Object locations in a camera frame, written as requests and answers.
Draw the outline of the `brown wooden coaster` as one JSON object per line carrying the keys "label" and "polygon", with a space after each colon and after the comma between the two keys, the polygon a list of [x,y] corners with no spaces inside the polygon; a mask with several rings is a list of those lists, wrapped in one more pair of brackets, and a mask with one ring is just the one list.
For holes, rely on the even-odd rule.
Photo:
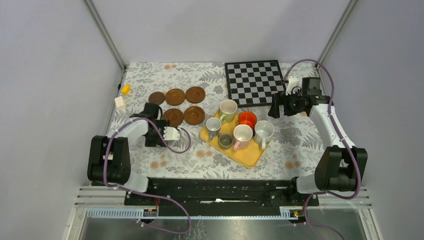
{"label": "brown wooden coaster", "polygon": [[201,124],[205,119],[205,112],[199,106],[190,106],[183,113],[184,121],[192,126]]}
{"label": "brown wooden coaster", "polygon": [[177,127],[183,122],[184,114],[177,108],[170,108],[163,113],[162,119],[169,121],[170,127]]}
{"label": "brown wooden coaster", "polygon": [[201,103],[206,97],[205,90],[200,86],[193,86],[186,90],[185,98],[189,103]]}
{"label": "brown wooden coaster", "polygon": [[185,92],[179,88],[170,89],[165,94],[165,101],[171,106],[179,106],[185,99]]}

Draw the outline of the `small dark brown coaster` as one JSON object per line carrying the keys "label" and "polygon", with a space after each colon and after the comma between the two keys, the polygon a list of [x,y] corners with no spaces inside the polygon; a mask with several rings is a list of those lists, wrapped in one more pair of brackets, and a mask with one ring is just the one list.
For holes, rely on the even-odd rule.
{"label": "small dark brown coaster", "polygon": [[165,94],[163,92],[155,91],[148,97],[148,103],[161,105],[165,101]]}

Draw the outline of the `blue grey mug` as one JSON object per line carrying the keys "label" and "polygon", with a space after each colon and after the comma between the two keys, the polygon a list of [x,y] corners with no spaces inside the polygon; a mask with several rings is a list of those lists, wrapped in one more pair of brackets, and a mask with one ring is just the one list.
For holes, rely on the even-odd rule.
{"label": "blue grey mug", "polygon": [[219,118],[211,117],[206,121],[205,126],[208,132],[208,140],[212,141],[214,137],[219,135],[222,122]]}

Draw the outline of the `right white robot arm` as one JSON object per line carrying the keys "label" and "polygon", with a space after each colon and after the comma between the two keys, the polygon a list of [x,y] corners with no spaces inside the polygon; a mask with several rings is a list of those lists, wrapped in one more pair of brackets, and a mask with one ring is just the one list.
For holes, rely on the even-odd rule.
{"label": "right white robot arm", "polygon": [[313,174],[292,179],[295,187],[287,191],[287,201],[299,206],[307,199],[307,194],[356,193],[361,186],[368,153],[356,147],[340,126],[331,97],[322,93],[320,79],[304,77],[299,80],[290,75],[283,82],[284,91],[273,94],[268,115],[279,118],[280,107],[287,117],[305,112],[317,128],[325,148]]}

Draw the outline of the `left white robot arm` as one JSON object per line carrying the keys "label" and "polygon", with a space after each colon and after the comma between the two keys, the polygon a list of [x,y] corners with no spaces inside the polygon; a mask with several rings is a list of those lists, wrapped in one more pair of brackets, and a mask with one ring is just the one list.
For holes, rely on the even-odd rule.
{"label": "left white robot arm", "polygon": [[144,140],[145,147],[165,147],[166,128],[169,120],[162,119],[162,108],[146,103],[143,111],[130,116],[129,122],[111,137],[96,135],[91,139],[87,166],[87,178],[97,184],[123,187],[136,191],[136,199],[144,206],[152,204],[155,192],[148,187],[149,179],[131,170],[130,145]]}

